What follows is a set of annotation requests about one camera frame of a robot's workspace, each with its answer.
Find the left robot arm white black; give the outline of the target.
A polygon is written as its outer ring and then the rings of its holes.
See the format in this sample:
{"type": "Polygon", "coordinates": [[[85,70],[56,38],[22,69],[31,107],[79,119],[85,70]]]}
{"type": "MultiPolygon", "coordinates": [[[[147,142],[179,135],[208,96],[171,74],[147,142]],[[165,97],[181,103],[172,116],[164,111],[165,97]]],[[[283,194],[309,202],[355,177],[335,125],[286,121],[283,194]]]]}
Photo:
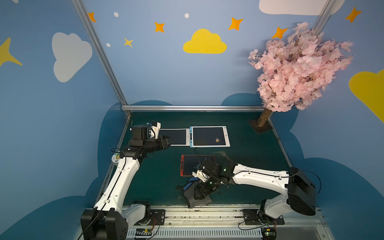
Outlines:
{"type": "Polygon", "coordinates": [[[81,216],[80,240],[124,240],[137,222],[150,218],[148,204],[133,204],[123,210],[131,182],[148,153],[165,150],[173,138],[160,135],[161,123],[152,121],[132,127],[132,138],[118,151],[117,169],[106,191],[91,209],[81,216]]]}

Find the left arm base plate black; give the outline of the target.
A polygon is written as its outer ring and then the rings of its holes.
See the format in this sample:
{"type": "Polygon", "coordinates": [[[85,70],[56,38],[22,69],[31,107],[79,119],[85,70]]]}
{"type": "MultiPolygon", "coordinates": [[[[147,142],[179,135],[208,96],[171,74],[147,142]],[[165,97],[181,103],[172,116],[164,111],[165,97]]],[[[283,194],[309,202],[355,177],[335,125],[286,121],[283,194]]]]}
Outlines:
{"type": "Polygon", "coordinates": [[[165,224],[165,210],[151,210],[146,212],[142,220],[138,221],[136,226],[163,226],[165,224]]]}

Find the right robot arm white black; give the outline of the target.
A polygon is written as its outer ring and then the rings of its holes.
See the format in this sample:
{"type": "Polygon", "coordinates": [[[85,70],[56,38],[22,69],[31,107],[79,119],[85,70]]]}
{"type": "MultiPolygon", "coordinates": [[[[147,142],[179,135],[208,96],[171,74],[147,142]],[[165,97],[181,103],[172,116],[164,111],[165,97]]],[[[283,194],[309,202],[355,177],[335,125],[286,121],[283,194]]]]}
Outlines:
{"type": "Polygon", "coordinates": [[[218,191],[220,186],[249,185],[278,193],[278,196],[262,201],[256,217],[262,223],[270,223],[291,212],[305,216],[316,214],[316,186],[298,168],[268,171],[241,164],[219,165],[204,160],[192,175],[193,180],[183,188],[190,209],[211,204],[210,195],[218,191]]]}

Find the grey blue wiping cloth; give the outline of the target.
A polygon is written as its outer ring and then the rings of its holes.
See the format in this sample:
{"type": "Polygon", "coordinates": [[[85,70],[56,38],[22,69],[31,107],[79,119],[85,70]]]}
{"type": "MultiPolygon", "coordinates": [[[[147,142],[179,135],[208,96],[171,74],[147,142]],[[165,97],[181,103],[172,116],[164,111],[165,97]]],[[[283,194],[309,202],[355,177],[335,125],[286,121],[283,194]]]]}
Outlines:
{"type": "Polygon", "coordinates": [[[189,209],[197,206],[210,205],[212,203],[212,199],[203,188],[203,183],[201,180],[192,178],[184,187],[176,186],[177,190],[183,191],[183,196],[187,201],[189,209]]]}

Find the red framed drawing tablet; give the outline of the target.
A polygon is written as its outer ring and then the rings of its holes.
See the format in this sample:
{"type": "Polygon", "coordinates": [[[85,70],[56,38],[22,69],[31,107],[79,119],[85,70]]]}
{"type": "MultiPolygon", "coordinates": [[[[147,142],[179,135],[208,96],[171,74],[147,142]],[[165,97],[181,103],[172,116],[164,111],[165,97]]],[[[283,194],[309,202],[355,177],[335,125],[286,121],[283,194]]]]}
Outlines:
{"type": "Polygon", "coordinates": [[[203,163],[204,160],[210,160],[215,163],[216,159],[214,155],[182,155],[181,156],[181,165],[180,165],[180,176],[181,177],[191,177],[192,172],[197,168],[200,163],[203,163]]]}

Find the white framed drawing tablet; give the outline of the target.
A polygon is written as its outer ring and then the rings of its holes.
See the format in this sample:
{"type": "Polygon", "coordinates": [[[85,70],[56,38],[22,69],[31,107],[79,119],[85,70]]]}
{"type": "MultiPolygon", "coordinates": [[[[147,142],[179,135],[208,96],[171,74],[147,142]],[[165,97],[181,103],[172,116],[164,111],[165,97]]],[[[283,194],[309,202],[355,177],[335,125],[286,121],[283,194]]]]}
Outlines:
{"type": "Polygon", "coordinates": [[[172,147],[190,146],[190,129],[160,129],[159,134],[173,138],[172,147]]]}

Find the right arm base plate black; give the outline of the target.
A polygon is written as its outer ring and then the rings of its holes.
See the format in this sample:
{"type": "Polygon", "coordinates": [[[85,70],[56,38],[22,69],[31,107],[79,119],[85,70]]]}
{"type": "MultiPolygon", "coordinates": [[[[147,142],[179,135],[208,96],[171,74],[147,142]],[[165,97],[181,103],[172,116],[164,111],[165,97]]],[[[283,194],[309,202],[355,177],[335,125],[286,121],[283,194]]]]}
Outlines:
{"type": "Polygon", "coordinates": [[[271,219],[270,217],[260,217],[259,210],[256,209],[244,209],[242,210],[245,225],[284,225],[285,220],[282,216],[277,219],[271,219]]]}

